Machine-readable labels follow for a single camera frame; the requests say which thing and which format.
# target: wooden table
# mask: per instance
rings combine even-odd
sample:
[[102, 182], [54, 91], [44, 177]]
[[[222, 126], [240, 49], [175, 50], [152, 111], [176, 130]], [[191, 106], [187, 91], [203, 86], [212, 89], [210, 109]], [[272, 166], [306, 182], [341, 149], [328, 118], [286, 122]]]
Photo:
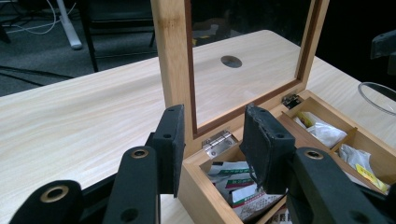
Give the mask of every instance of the wooden table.
[[[367, 104], [358, 85], [316, 58], [307, 88], [395, 148], [396, 117]], [[0, 98], [0, 222], [53, 180], [85, 189], [116, 173], [123, 152], [144, 145], [164, 109], [158, 58]], [[192, 223], [171, 195], [162, 196], [162, 215], [163, 223]]]

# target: wooden box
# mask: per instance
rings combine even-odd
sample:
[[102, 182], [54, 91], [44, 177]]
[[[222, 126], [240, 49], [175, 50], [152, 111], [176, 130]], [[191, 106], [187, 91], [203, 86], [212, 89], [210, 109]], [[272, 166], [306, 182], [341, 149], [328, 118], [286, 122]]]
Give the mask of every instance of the wooden box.
[[[152, 1], [165, 104], [185, 105], [186, 149], [179, 199], [194, 222], [242, 223], [205, 173], [213, 161], [245, 159], [239, 144], [243, 140], [244, 107], [249, 103], [269, 110], [296, 136], [297, 147], [327, 151], [346, 173], [369, 188], [376, 189], [334, 154], [341, 143], [370, 152], [375, 175], [387, 184], [396, 181], [396, 152], [392, 147], [304, 90], [328, 4], [328, 0], [312, 0], [300, 47], [263, 30], [193, 49], [190, 1]], [[224, 60], [242, 64], [230, 68], [223, 64]], [[298, 94], [302, 102], [289, 110], [281, 103], [291, 94]], [[347, 132], [346, 138], [334, 148], [326, 148], [290, 122], [301, 110]], [[222, 152], [208, 153], [205, 142], [224, 131], [234, 137], [236, 144]], [[259, 223], [267, 221], [284, 202], [277, 203]]]

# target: cable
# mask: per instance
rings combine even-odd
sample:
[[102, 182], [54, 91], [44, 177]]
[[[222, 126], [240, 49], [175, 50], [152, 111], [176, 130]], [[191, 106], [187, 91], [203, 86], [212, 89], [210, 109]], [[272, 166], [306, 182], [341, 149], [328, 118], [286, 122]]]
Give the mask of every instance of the cable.
[[[12, 8], [14, 9], [14, 12], [15, 12], [18, 16], [16, 16], [16, 17], [13, 18], [13, 19], [8, 19], [8, 20], [5, 20], [5, 21], [0, 21], [0, 23], [1, 23], [2, 25], [3, 25], [4, 23], [6, 23], [6, 22], [9, 22], [9, 25], [7, 25], [7, 26], [3, 25], [3, 27], [12, 27], [12, 25], [15, 24], [15, 23], [17, 23], [17, 22], [22, 22], [22, 24], [20, 24], [20, 26], [22, 26], [22, 25], [25, 25], [25, 24], [29, 23], [29, 22], [33, 19], [33, 16], [35, 15], [35, 11], [24, 11], [24, 12], [20, 12], [20, 11], [15, 7], [15, 5], [17, 5], [17, 3], [11, 2], [11, 1], [10, 1], [9, 3], [11, 4]], [[0, 8], [0, 10], [3, 9], [3, 7], [6, 6], [6, 5], [8, 5], [8, 4], [3, 4], [2, 7]], [[24, 18], [26, 18], [26, 17], [28, 17], [29, 20], [23, 21], [22, 19], [24, 19]]]
[[39, 87], [44, 86], [44, 85], [42, 85], [42, 84], [40, 84], [40, 83], [36, 83], [36, 82], [33, 82], [33, 81], [29, 81], [29, 80], [24, 79], [24, 78], [21, 78], [21, 77], [14, 77], [14, 76], [12, 76], [12, 75], [7, 75], [7, 74], [4, 74], [4, 73], [0, 73], [0, 76], [2, 76], [2, 77], [14, 78], [14, 79], [17, 79], [17, 80], [20, 80], [20, 81], [27, 82], [27, 83], [32, 84], [32, 85], [39, 86]]
[[49, 4], [49, 7], [52, 10], [52, 15], [53, 15], [53, 23], [51, 24], [52, 26], [47, 31], [45, 31], [45, 32], [33, 32], [33, 31], [30, 31], [30, 30], [35, 29], [35, 27], [24, 28], [24, 27], [21, 27], [19, 25], [13, 25], [14, 27], [18, 27], [18, 28], [21, 28], [21, 29], [18, 30], [18, 31], [7, 32], [7, 34], [16, 33], [16, 32], [19, 32], [19, 31], [26, 31], [26, 32], [29, 32], [29, 33], [34, 34], [34, 35], [44, 35], [44, 34], [47, 34], [49, 31], [51, 31], [53, 29], [53, 27], [55, 26], [56, 22], [57, 22], [56, 21], [56, 14], [55, 14], [55, 9], [53, 9], [52, 4], [50, 3], [50, 0], [47, 0], [47, 3]]
[[[52, 5], [50, 4], [50, 1], [47, 0], [47, 2], [49, 3], [49, 6], [51, 7], [54, 22], [49, 23], [49, 24], [44, 24], [44, 25], [35, 26], [35, 27], [30, 27], [30, 28], [24, 28], [24, 27], [21, 27], [21, 26], [19, 26], [19, 25], [4, 26], [4, 27], [18, 27], [18, 28], [20, 28], [20, 30], [9, 31], [9, 32], [7, 32], [7, 34], [12, 34], [12, 33], [17, 33], [17, 32], [21, 32], [21, 31], [26, 31], [26, 32], [29, 32], [29, 33], [32, 33], [32, 34], [35, 34], [35, 35], [44, 35], [44, 34], [48, 33], [49, 31], [51, 31], [52, 28], [55, 26], [55, 24], [58, 23], [58, 22], [61, 21], [61, 20], [57, 20], [57, 21], [56, 21], [55, 10], [53, 9]], [[69, 15], [69, 14], [73, 11], [73, 9], [75, 8], [76, 4], [77, 4], [77, 3], [75, 3], [75, 4], [70, 8], [70, 10], [69, 10], [69, 12], [67, 13], [67, 15]], [[48, 31], [46, 31], [46, 32], [37, 33], [37, 32], [32, 32], [32, 31], [30, 31], [30, 30], [33, 30], [33, 29], [42, 28], [42, 27], [46, 27], [46, 26], [49, 26], [49, 25], [51, 25], [51, 27], [50, 27], [50, 28], [48, 29]]]
[[58, 75], [58, 74], [51, 73], [51, 72], [28, 70], [28, 69], [23, 69], [23, 68], [7, 67], [7, 66], [2, 66], [2, 65], [0, 65], [0, 69], [3, 69], [8, 72], [20, 72], [20, 73], [25, 73], [25, 74], [29, 74], [29, 75], [43, 76], [43, 77], [57, 77], [57, 78], [63, 78], [63, 79], [73, 78], [70, 76]]

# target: office chair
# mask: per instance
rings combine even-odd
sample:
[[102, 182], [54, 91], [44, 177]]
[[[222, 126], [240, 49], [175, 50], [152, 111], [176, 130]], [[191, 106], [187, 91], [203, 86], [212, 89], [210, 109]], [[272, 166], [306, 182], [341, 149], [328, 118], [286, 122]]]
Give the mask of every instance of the office chair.
[[78, 9], [94, 72], [98, 72], [96, 59], [156, 52], [154, 49], [97, 56], [92, 40], [93, 35], [152, 33], [149, 43], [152, 48], [155, 33], [150, 0], [79, 0]]

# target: label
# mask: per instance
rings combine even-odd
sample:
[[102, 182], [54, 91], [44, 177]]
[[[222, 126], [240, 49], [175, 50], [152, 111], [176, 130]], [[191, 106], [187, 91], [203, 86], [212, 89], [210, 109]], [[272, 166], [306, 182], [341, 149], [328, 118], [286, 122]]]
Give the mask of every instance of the label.
[[375, 175], [373, 175], [370, 171], [364, 169], [361, 165], [356, 163], [356, 170], [359, 174], [361, 174], [364, 178], [368, 179], [372, 182], [377, 188], [379, 188], [382, 192], [387, 192], [388, 187], [381, 180], [377, 179]]
[[234, 169], [234, 170], [220, 170], [219, 175], [236, 175], [236, 174], [242, 174], [242, 173], [248, 173], [248, 168], [247, 169]]
[[254, 181], [249, 178], [249, 179], [231, 179], [227, 181], [227, 184], [225, 186], [226, 189], [235, 189], [235, 188], [242, 188], [246, 186], [250, 186], [254, 184]]

